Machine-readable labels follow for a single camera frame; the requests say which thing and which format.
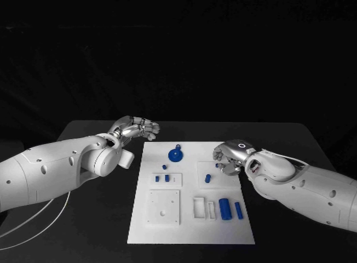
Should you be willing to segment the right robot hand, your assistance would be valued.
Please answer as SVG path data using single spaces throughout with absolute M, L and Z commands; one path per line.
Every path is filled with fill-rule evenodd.
M 213 160 L 217 161 L 216 167 L 227 176 L 239 175 L 246 161 L 256 152 L 250 143 L 243 140 L 227 140 L 213 149 Z

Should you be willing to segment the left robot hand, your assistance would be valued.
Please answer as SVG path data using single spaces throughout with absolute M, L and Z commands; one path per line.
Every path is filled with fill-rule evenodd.
M 160 125 L 145 118 L 124 116 L 114 122 L 108 132 L 115 135 L 121 145 L 125 146 L 137 137 L 144 137 L 153 141 L 160 133 Z

